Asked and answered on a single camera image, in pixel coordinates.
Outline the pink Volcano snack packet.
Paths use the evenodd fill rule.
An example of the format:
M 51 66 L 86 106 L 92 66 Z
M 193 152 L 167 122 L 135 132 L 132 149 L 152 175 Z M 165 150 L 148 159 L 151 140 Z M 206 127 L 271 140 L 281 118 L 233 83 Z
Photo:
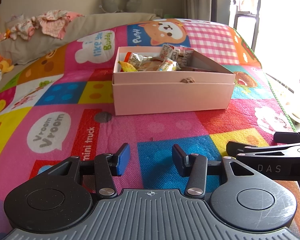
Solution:
M 166 58 L 170 58 L 173 52 L 174 52 L 174 46 L 172 46 L 171 44 L 163 44 L 159 54 L 159 58 L 162 60 Z

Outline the colourful cartoon play mat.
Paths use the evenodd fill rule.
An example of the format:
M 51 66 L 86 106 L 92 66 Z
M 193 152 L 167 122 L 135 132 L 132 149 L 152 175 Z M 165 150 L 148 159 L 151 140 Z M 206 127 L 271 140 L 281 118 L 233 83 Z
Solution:
M 219 159 L 231 139 L 268 146 L 292 130 L 260 62 L 227 25 L 163 19 L 90 34 L 0 82 L 0 239 L 8 192 L 71 155 L 92 160 L 127 142 L 118 188 L 183 189 L 173 144 Z

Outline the brown spiral candy packet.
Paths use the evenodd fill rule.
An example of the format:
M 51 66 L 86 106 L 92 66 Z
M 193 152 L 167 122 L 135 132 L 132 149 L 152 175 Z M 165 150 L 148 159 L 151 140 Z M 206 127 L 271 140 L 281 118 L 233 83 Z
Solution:
M 189 47 L 180 46 L 178 48 L 177 63 L 180 67 L 187 67 L 192 59 L 194 50 Z

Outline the pink baby clothes pile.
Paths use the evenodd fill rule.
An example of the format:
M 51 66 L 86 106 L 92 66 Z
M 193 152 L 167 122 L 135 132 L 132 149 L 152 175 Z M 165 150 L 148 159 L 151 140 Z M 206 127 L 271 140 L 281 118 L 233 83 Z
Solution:
M 69 23 L 82 16 L 72 11 L 50 10 L 38 16 L 13 17 L 10 25 L 5 27 L 5 31 L 0 31 L 0 42 L 8 38 L 16 40 L 18 37 L 29 41 L 37 29 L 44 35 L 61 40 L 65 36 Z

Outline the pink cardboard box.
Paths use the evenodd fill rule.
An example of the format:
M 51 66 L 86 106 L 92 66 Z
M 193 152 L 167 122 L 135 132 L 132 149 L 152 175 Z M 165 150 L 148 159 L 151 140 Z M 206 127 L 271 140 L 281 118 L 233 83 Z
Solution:
M 194 51 L 187 71 L 122 72 L 128 52 L 156 56 L 160 47 L 120 47 L 113 70 L 115 114 L 139 115 L 226 109 L 235 74 Z

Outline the cartoon biscuit ball bag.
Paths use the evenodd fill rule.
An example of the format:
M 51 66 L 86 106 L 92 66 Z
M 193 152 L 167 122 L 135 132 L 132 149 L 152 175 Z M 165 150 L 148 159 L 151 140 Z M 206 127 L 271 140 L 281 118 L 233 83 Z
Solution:
M 164 61 L 157 68 L 157 71 L 160 72 L 172 72 L 176 70 L 180 70 L 179 64 L 177 61 L 173 61 L 169 58 L 164 59 Z

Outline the beige sofa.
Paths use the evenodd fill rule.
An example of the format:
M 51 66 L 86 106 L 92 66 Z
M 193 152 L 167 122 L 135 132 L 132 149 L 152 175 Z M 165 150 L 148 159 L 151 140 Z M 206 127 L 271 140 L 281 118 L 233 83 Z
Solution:
M 29 41 L 22 38 L 6 39 L 0 42 L 0 55 L 12 60 L 14 70 L 4 74 L 0 81 L 0 90 L 20 71 L 34 60 L 47 53 L 87 35 L 126 25 L 157 19 L 155 14 L 144 12 L 120 12 L 109 14 L 93 14 L 75 18 L 66 28 L 63 39 L 44 35 L 40 30 L 35 31 Z

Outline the marshmallow candy bag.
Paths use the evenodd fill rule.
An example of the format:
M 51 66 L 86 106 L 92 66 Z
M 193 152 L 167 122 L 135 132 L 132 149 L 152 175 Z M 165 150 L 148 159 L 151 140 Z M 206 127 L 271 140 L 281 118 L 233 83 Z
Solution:
M 152 56 L 143 56 L 141 54 L 128 52 L 125 55 L 124 62 L 131 64 L 135 68 L 139 68 L 143 63 L 151 61 Z

